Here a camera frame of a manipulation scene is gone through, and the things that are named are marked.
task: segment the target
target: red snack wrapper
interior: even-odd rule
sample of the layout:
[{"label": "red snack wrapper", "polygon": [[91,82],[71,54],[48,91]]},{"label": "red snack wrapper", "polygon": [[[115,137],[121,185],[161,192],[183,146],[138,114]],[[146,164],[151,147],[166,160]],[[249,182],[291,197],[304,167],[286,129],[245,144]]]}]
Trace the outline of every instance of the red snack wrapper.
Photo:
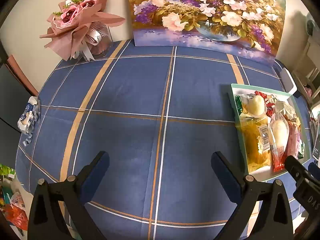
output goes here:
[{"label": "red snack wrapper", "polygon": [[28,218],[26,213],[14,205],[6,205],[4,207],[5,218],[16,227],[28,231]]},{"label": "red snack wrapper", "polygon": [[260,91],[255,91],[254,92],[256,95],[262,96],[264,99],[264,102],[266,103],[267,106],[267,116],[271,117],[273,113],[273,109],[275,108],[276,101],[273,96],[266,95],[265,93],[262,93]]}]

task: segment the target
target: red plastic bag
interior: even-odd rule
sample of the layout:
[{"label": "red plastic bag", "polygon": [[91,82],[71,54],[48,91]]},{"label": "red plastic bag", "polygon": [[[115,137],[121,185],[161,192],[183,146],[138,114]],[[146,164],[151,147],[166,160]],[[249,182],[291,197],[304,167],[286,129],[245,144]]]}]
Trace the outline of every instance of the red plastic bag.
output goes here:
[{"label": "red plastic bag", "polygon": [[23,210],[14,205],[11,206],[8,204],[3,208],[3,210],[4,216],[9,222],[22,230],[28,230],[28,218]]}]

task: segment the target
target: purple flower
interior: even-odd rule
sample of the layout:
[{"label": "purple flower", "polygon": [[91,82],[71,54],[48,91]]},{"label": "purple flower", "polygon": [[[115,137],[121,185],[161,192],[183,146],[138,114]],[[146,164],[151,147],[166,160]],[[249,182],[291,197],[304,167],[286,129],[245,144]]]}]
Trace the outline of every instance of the purple flower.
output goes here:
[{"label": "purple flower", "polygon": [[143,24],[152,23],[151,19],[148,17],[149,13],[152,13],[158,9],[157,6],[150,4],[145,8],[141,9],[141,13],[136,16],[135,21],[141,22]]},{"label": "purple flower", "polygon": [[271,53],[271,47],[266,42],[266,39],[264,38],[264,35],[262,32],[262,29],[260,29],[257,25],[251,25],[251,30],[252,30],[253,35],[256,36],[261,48],[263,48],[264,51]]},{"label": "purple flower", "polygon": [[192,4],[193,6],[200,7],[200,3],[197,0],[182,0],[183,3]]}]

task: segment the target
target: candy wrapper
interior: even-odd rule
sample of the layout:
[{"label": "candy wrapper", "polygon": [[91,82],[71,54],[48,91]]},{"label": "candy wrapper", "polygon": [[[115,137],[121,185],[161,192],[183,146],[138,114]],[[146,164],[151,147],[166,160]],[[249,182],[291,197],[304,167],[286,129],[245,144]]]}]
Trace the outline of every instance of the candy wrapper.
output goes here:
[{"label": "candy wrapper", "polygon": [[300,119],[297,117],[295,109],[288,103],[276,101],[275,111],[281,113],[285,119],[295,122],[297,127],[301,125]]},{"label": "candy wrapper", "polygon": [[270,166],[271,155],[267,116],[259,119],[243,120],[239,129],[244,135],[249,173],[261,167]]},{"label": "candy wrapper", "polygon": [[40,116],[40,100],[38,97],[30,97],[26,109],[18,120],[18,127],[21,132],[28,135],[27,139],[23,142],[24,146],[31,143],[34,124]]},{"label": "candy wrapper", "polygon": [[255,91],[254,92],[256,95],[262,96],[267,107],[267,116],[271,117],[273,113],[273,109],[275,108],[276,105],[276,98],[273,95],[266,95],[260,91]]},{"label": "candy wrapper", "polygon": [[255,115],[254,113],[250,112],[249,106],[252,103],[252,101],[254,101],[255,96],[256,96],[255,94],[250,94],[250,95],[237,95],[235,97],[236,107],[240,117],[260,118],[266,114],[267,108],[265,105],[264,105],[264,111],[260,115]]},{"label": "candy wrapper", "polygon": [[6,205],[3,208],[4,217],[14,224],[16,227],[27,231],[28,230],[28,218],[26,213],[20,208],[14,205]]},{"label": "candy wrapper", "polygon": [[287,148],[285,150],[286,156],[293,156],[298,158],[300,133],[295,122],[288,122],[289,125],[289,138]]},{"label": "candy wrapper", "polygon": [[289,126],[286,119],[279,112],[273,113],[270,122],[270,148],[273,157],[273,171],[284,169],[284,152],[288,143]]}]

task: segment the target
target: white wall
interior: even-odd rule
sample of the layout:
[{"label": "white wall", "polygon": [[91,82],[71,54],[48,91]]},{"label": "white wall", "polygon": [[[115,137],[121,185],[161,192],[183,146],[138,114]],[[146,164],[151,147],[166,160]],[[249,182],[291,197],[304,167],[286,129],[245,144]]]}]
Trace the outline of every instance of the white wall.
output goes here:
[{"label": "white wall", "polygon": [[[58,3],[63,0],[19,0],[2,28],[0,39],[8,54],[13,54],[20,68],[39,91],[60,62],[60,57],[44,45],[50,39],[39,39],[46,34],[48,16],[59,10]],[[127,19],[122,26],[111,28],[114,41],[132,37],[131,19],[127,0],[108,0],[106,12]],[[303,51],[307,42],[305,15],[308,10],[300,0],[286,1],[286,19],[277,59],[289,69]]]}]

